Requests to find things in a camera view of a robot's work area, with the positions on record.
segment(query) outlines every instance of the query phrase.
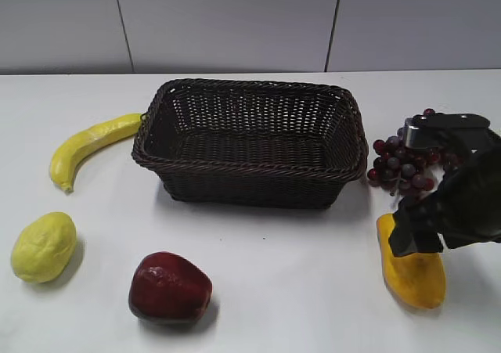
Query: apple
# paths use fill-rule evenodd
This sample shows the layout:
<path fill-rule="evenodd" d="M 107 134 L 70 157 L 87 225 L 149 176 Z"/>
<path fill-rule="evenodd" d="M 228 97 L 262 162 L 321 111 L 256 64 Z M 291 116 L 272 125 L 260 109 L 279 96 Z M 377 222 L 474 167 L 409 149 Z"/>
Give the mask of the apple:
<path fill-rule="evenodd" d="M 150 254 L 135 270 L 128 305 L 157 324 L 196 322 L 209 305 L 212 282 L 193 263 L 167 252 Z"/>

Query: dark brown wicker basket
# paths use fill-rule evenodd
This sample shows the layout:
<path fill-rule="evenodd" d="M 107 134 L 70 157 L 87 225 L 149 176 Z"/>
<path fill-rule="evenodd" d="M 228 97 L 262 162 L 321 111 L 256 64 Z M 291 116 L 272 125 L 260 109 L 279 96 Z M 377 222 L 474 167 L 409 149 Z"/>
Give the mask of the dark brown wicker basket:
<path fill-rule="evenodd" d="M 182 79 L 158 90 L 132 157 L 175 200 L 326 208 L 365 172 L 367 153 L 346 89 Z"/>

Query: table surface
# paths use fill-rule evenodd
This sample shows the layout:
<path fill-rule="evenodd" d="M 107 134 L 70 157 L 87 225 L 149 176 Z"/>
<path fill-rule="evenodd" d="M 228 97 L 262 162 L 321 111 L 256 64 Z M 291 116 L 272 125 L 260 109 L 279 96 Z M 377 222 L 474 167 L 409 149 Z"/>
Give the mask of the table surface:
<path fill-rule="evenodd" d="M 2 353 L 501 350 L 501 246 L 445 252 L 443 306 L 403 308 L 384 285 L 376 234 L 395 198 L 362 182 L 324 212 L 184 204 L 134 163 L 129 139 L 86 161 L 73 194 L 52 184 L 49 161 L 63 140 L 146 111 L 157 88 L 177 77 L 195 76 L 0 77 Z M 369 142 L 427 107 L 478 113 L 501 128 L 501 70 L 197 77 L 348 88 Z M 23 283 L 10 252 L 21 229 L 50 211 L 73 218 L 79 245 L 57 280 Z M 136 266 L 162 250 L 188 258 L 214 284 L 207 314 L 190 331 L 145 326 L 128 309 Z"/>

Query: yellow lemon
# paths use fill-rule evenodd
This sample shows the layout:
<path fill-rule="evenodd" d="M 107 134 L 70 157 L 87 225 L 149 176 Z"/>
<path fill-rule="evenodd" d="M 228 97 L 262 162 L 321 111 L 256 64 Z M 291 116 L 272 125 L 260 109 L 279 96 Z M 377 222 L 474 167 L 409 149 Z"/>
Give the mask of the yellow lemon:
<path fill-rule="evenodd" d="M 14 274 L 29 283 L 55 279 L 70 261 L 77 243 L 77 230 L 70 216 L 51 212 L 32 222 L 13 248 Z"/>

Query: bunch of grapes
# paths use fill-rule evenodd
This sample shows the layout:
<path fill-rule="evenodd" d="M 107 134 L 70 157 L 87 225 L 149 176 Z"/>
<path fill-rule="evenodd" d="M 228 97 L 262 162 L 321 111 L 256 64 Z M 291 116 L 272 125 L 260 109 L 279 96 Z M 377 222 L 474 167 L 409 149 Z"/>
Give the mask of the bunch of grapes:
<path fill-rule="evenodd" d="M 424 115 L 435 114 L 431 108 L 424 111 Z M 415 150 L 403 146 L 404 128 L 397 131 L 397 135 L 386 141 L 378 139 L 373 148 L 379 155 L 374 160 L 374 168 L 367 173 L 369 184 L 381 186 L 390 190 L 394 195 L 398 190 L 402 195 L 418 196 L 423 191 L 434 188 L 434 180 L 425 175 L 428 167 L 441 164 L 446 174 L 455 171 L 460 161 L 454 153 L 438 148 Z"/>

